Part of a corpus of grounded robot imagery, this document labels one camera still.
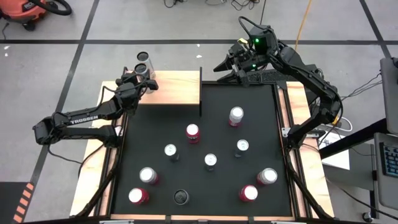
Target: orange vacuum cleaner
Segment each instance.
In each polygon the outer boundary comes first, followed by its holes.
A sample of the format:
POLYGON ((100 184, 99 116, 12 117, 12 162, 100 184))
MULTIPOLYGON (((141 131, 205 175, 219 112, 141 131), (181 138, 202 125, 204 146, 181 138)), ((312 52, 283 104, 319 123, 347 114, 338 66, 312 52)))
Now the orange vacuum cleaner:
POLYGON ((59 10, 58 4, 46 0, 0 0, 0 19, 5 18, 9 22, 17 22, 28 31, 35 29, 35 22, 42 19, 45 13, 52 12, 61 16, 72 13, 69 4, 64 0, 54 0, 64 6, 65 10, 59 10))

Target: yellow cable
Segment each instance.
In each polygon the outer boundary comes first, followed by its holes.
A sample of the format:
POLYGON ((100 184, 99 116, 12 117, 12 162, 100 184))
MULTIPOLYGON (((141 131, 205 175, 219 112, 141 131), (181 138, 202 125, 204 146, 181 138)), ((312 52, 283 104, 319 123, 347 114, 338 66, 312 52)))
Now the yellow cable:
POLYGON ((308 2, 307 10, 305 10, 303 21, 301 22, 300 29, 298 30, 297 39, 296 39, 296 45, 294 47, 294 50, 297 50, 297 44, 299 44, 299 40, 300 40, 300 36, 301 36, 301 30, 303 29, 303 26, 304 26, 304 23, 305 23, 305 19, 307 18, 307 14, 308 14, 308 12, 310 10, 311 2, 312 2, 312 0, 310 0, 308 2))

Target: can lid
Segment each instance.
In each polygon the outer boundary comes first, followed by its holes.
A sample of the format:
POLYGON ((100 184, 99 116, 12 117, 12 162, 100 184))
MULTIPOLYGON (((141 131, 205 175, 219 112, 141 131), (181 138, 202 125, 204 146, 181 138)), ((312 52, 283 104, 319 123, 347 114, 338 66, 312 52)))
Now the can lid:
POLYGON ((207 154, 205 156, 205 163, 209 166, 213 166, 217 163, 217 157, 214 154, 207 154))
POLYGON ((177 152, 177 148, 173 144, 168 144, 164 147, 164 153, 168 156, 172 156, 177 152))
POLYGON ((235 106, 231 110, 231 115, 237 119, 242 118, 243 117, 243 109, 238 106, 235 106))
POLYGON ((154 170, 150 167, 145 167, 139 172, 139 178, 144 182, 150 181, 153 175, 154 170))
POLYGON ((273 168, 266 168, 262 171, 262 176, 269 182, 275 182, 278 178, 277 172, 273 168))
POLYGON ((142 199, 142 190, 141 189, 135 188, 135 189, 130 190, 130 193, 129 193, 130 202, 137 203, 141 199, 142 199))
POLYGON ((188 192, 186 190, 178 190, 174 194, 175 203, 180 204, 180 205, 187 202, 188 198, 189 198, 189 196, 188 196, 188 192))
POLYGON ((239 140, 236 145, 238 146, 238 149, 240 151, 246 151, 247 149, 249 149, 249 143, 244 139, 239 140))
POLYGON ((134 71, 137 73, 144 73, 147 70, 147 66, 144 63, 139 63, 134 67, 134 71))
POLYGON ((246 198, 249 199, 249 200, 256 199, 257 196, 258 196, 257 188, 255 186, 253 186, 253 185, 248 185, 244 189, 244 196, 246 196, 246 198))
POLYGON ((190 125, 188 125, 188 127, 187 127, 187 133, 190 134, 190 135, 197 134, 198 131, 199 131, 199 128, 198 128, 198 126, 195 125, 195 124, 190 124, 190 125))
POLYGON ((149 58, 149 54, 147 52, 139 52, 137 54, 137 59, 141 62, 145 62, 149 58))

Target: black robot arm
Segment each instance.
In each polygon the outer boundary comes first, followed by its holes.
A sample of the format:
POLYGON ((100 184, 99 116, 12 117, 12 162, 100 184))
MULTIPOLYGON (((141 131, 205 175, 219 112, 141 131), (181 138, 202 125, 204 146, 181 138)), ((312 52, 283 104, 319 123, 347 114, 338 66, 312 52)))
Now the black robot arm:
POLYGON ((270 26, 259 26, 245 17, 240 17, 239 22, 250 36, 249 46, 237 42, 231 47, 224 62, 214 72, 231 69, 232 72, 217 81, 238 82, 249 86, 247 72, 264 69, 270 63, 279 72, 291 75, 313 91, 320 98, 318 112, 313 113, 304 123, 293 125, 287 135, 288 147, 299 148, 308 132, 321 124, 333 122, 342 109, 337 88, 324 81, 317 72, 308 70, 300 55, 279 41, 270 26), (254 25, 251 32, 247 31, 241 19, 254 25))
POLYGON ((159 87, 155 80, 136 73, 126 73, 116 80, 118 85, 114 96, 94 108, 87 108, 72 112, 55 112, 52 116, 44 118, 33 127, 36 142, 40 145, 54 144, 62 139, 98 139, 106 147, 117 147, 119 137, 112 125, 100 128, 71 128, 69 126, 94 121, 97 119, 118 119, 124 112, 133 114, 137 110, 138 102, 147 88, 157 90, 159 87))

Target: white paper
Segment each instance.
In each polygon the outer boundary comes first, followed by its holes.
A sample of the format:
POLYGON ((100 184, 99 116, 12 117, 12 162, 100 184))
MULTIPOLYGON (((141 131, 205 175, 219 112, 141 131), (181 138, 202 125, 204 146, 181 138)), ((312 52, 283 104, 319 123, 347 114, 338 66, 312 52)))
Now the white paper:
MULTIPOLYGON (((321 144, 319 145, 319 149, 330 145, 333 142, 337 142, 340 140, 340 137, 338 134, 335 133, 329 133, 326 139, 324 139, 321 144)), ((349 170, 349 153, 348 150, 345 150, 343 152, 339 152, 333 156, 327 157, 325 159, 322 159, 322 163, 329 165, 329 166, 334 166, 342 169, 349 170)))

